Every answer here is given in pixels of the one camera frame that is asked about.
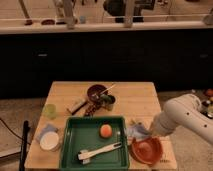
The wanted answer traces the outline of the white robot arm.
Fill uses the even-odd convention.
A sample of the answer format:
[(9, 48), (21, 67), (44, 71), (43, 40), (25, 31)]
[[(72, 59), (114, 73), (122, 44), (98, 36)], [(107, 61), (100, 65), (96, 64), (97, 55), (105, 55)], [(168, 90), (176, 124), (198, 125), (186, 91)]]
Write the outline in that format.
[(213, 145), (213, 116), (204, 115), (201, 110), (201, 100), (194, 94), (169, 99), (154, 116), (149, 128), (151, 135), (165, 137), (183, 126)]

